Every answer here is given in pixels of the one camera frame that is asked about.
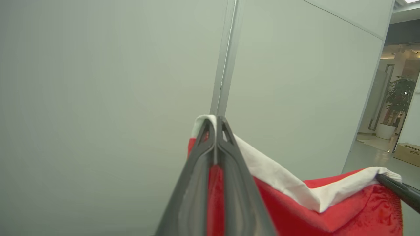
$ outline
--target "gray floor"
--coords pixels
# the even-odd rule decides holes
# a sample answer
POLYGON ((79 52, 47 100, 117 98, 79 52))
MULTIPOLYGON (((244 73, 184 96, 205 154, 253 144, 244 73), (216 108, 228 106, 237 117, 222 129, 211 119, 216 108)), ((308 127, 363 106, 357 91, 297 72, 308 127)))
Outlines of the gray floor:
MULTIPOLYGON (((404 183, 420 189, 420 167, 393 158, 392 153, 355 141, 352 150, 347 157, 343 173, 371 166, 386 167, 389 170, 400 174, 404 183)), ((403 202, 402 214, 404 235, 420 235, 420 214, 403 202)))

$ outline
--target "red velvet fabric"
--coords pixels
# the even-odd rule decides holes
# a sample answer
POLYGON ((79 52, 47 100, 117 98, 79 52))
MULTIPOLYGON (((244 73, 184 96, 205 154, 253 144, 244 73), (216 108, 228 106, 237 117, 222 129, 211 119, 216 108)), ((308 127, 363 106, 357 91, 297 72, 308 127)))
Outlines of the red velvet fabric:
MULTIPOLYGON (((360 170, 304 182, 309 188, 316 188, 338 181, 358 171, 360 170)), ((265 182, 255 177, 254 180, 280 235, 402 235, 400 199, 382 185, 368 186, 344 201, 329 207, 325 212, 317 213, 299 205, 265 182)), ((207 235, 223 236, 223 171, 218 166, 213 166, 210 170, 208 196, 207 235)))

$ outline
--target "white cloth trim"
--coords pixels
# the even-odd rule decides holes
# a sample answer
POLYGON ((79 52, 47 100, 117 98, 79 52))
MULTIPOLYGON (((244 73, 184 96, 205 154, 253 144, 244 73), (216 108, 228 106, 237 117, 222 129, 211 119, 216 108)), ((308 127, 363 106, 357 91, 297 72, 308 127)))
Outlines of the white cloth trim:
MULTIPOLYGON (((201 115, 195 121, 193 137, 197 137, 206 118, 210 119, 214 127, 216 127, 215 116, 201 115)), ((391 172, 384 167, 369 167, 342 180, 310 189, 303 181, 295 177, 283 166, 236 135, 235 139, 252 176, 289 196, 300 205, 319 213, 324 212, 328 207, 341 202, 369 185, 378 184, 375 179, 377 173, 386 174, 398 182, 402 181, 399 174, 391 172)))

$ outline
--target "white plant pot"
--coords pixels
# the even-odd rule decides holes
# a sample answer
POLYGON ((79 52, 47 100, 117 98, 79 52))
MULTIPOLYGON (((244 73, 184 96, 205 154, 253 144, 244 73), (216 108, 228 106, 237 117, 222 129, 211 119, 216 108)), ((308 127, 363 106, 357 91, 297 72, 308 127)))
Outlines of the white plant pot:
POLYGON ((395 126, 388 126, 379 123, 376 127, 376 136, 381 139, 390 139, 395 132, 395 126))

